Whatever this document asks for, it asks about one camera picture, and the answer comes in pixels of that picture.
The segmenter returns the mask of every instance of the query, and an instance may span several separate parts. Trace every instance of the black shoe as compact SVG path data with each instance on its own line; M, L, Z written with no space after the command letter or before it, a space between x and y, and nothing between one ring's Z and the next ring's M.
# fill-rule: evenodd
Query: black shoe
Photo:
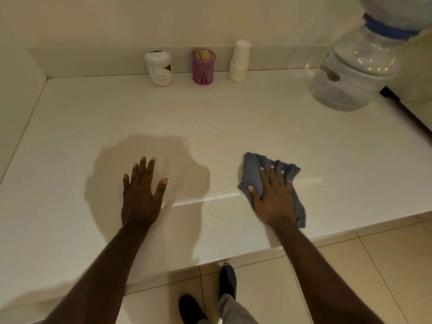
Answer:
M219 299L227 293L235 300L236 292L237 278L235 277L234 268L229 263L225 263L219 273Z
M197 324L202 319L208 319L198 302L191 295L182 295L180 297L178 309L184 324Z

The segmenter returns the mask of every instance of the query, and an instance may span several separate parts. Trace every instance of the stack of paper cups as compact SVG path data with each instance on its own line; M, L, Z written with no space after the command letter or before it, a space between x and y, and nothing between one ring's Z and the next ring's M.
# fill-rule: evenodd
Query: stack of paper cups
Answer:
M234 54L232 55L229 66L228 76L231 81L241 83L246 79L249 67L249 55L251 53L251 44L245 40L239 40L235 44Z

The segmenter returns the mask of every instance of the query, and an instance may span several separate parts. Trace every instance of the gray trousers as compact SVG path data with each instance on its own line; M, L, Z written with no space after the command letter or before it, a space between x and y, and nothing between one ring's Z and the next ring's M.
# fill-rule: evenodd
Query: gray trousers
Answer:
M219 300L218 309L223 324L258 324L251 313L227 293ZM211 324L211 322L203 319L198 324Z

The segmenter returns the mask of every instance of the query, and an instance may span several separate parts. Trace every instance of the tiled floor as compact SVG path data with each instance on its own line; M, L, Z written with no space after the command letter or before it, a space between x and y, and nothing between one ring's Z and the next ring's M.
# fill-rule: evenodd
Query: tiled floor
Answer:
M432 318L432 218L412 216L314 241L327 261L386 323L426 324ZM283 250L231 259L237 300L260 323L310 324L296 276ZM216 324L218 264L159 278L160 285L125 296L117 324L181 324L177 301L192 294ZM128 287L129 292L151 283Z

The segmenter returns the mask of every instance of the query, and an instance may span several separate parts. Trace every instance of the cleaning rag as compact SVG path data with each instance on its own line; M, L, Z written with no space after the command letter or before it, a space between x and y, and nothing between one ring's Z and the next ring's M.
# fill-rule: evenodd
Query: cleaning rag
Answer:
M279 160L273 161L268 159L266 156L259 155L257 153L247 152L245 154L245 161L243 163L243 177L241 179L241 183L238 185L238 188L242 190L247 199L249 200L251 206L254 206L254 201L252 200L251 193L248 190L248 186L252 185L254 189L258 192L260 197L263 196L263 183L261 180L261 176L259 173L260 167L264 168L266 173L266 177L269 177L270 166L274 165L274 170L276 172L276 177L279 179L280 171L285 172L285 184L288 187L288 182L292 181L294 177L300 171L300 168L294 164L286 164ZM306 212L302 203L295 192L295 189L292 192L292 196L294 198L294 206L296 213L296 224L298 228L306 227Z

